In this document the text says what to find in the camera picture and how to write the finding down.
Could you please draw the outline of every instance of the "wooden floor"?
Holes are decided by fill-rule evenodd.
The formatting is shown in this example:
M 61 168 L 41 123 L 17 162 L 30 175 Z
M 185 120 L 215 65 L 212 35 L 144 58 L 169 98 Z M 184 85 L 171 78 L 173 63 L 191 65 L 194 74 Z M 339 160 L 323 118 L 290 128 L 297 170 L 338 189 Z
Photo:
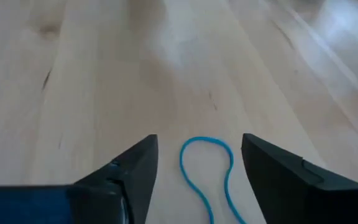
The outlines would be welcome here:
M 235 153 L 234 203 L 265 223 L 242 164 L 254 133 L 358 181 L 358 0 L 0 0 L 0 184 L 73 182 L 157 133 L 147 223 L 207 223 L 181 144 Z M 185 154 L 216 223 L 228 157 Z

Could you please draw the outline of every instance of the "wood grain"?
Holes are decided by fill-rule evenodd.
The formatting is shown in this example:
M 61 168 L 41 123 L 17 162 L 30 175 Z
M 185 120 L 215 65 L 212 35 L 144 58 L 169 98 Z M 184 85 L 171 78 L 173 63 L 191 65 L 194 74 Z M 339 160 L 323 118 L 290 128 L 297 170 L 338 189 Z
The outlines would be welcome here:
M 0 0 L 0 185 L 73 182 L 157 133 L 147 223 L 207 223 L 178 166 L 214 136 L 233 201 L 265 223 L 241 159 L 254 133 L 358 181 L 358 0 Z M 235 223 L 225 152 L 190 178 Z

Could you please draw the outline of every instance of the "blue string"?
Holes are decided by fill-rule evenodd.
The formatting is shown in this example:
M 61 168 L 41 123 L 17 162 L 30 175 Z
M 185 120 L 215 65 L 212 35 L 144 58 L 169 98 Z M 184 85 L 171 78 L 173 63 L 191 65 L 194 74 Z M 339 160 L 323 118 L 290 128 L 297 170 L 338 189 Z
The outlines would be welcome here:
M 183 146 L 181 147 L 180 150 L 180 170 L 181 173 L 183 174 L 187 184 L 198 194 L 198 196 L 200 196 L 200 198 L 203 200 L 204 205 L 208 211 L 208 215 L 209 215 L 209 223 L 210 224 L 214 224 L 214 214 L 212 212 L 212 208 L 208 202 L 208 199 L 205 197 L 205 195 L 202 193 L 202 191 L 197 188 L 197 186 L 189 179 L 189 177 L 187 176 L 187 173 L 185 171 L 185 167 L 183 166 L 183 153 L 186 149 L 186 147 L 195 141 L 206 141 L 206 142 L 210 142 L 213 144 L 217 144 L 219 146 L 222 146 L 226 152 L 229 154 L 230 156 L 230 167 L 228 168 L 228 170 L 226 171 L 226 176 L 224 177 L 224 193 L 226 195 L 226 200 L 227 203 L 229 204 L 229 207 L 231 209 L 231 211 L 233 212 L 234 216 L 236 217 L 237 221 L 241 224 L 247 224 L 240 216 L 239 212 L 236 209 L 236 206 L 234 206 L 233 201 L 230 198 L 230 194 L 229 194 L 229 176 L 230 176 L 230 172 L 233 168 L 234 165 L 234 156 L 233 156 L 233 152 L 231 151 L 230 147 L 223 141 L 215 139 L 215 138 L 211 138 L 211 137 L 204 137 L 204 136 L 198 136 L 198 137 L 193 137 L 189 140 L 187 140 Z

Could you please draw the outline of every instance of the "blue object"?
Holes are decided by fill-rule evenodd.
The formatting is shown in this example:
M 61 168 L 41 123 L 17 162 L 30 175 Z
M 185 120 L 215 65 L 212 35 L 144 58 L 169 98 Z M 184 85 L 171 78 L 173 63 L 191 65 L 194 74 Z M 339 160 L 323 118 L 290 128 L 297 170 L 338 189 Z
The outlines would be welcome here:
M 197 188 L 197 186 L 189 179 L 189 177 L 187 176 L 187 173 L 185 171 L 185 167 L 183 166 L 183 153 L 186 149 L 186 147 L 195 141 L 206 141 L 206 142 L 210 142 L 213 144 L 217 144 L 219 146 L 222 146 L 226 152 L 229 154 L 230 156 L 230 167 L 228 168 L 228 170 L 226 171 L 226 176 L 224 177 L 224 193 L 226 195 L 226 200 L 227 203 L 229 204 L 229 207 L 231 209 L 231 211 L 233 212 L 234 216 L 236 217 L 237 221 L 241 224 L 247 224 L 244 219 L 242 219 L 242 217 L 240 216 L 239 212 L 237 211 L 236 207 L 233 204 L 233 201 L 230 198 L 230 194 L 229 194 L 229 176 L 230 176 L 230 172 L 233 168 L 234 165 L 234 156 L 233 156 L 233 152 L 231 151 L 230 147 L 223 142 L 222 140 L 218 140 L 215 138 L 211 138 L 211 137 L 204 137 L 204 136 L 198 136 L 198 137 L 193 137 L 189 140 L 187 140 L 183 146 L 181 147 L 180 150 L 180 160 L 179 160 L 179 164 L 180 164 L 180 170 L 181 173 L 183 174 L 187 184 L 198 194 L 198 196 L 200 196 L 200 198 L 203 200 L 204 205 L 208 211 L 208 215 L 209 215 L 209 223 L 210 224 L 214 224 L 214 214 L 212 212 L 212 208 L 208 202 L 208 199 L 205 197 L 205 195 L 202 193 L 202 191 Z

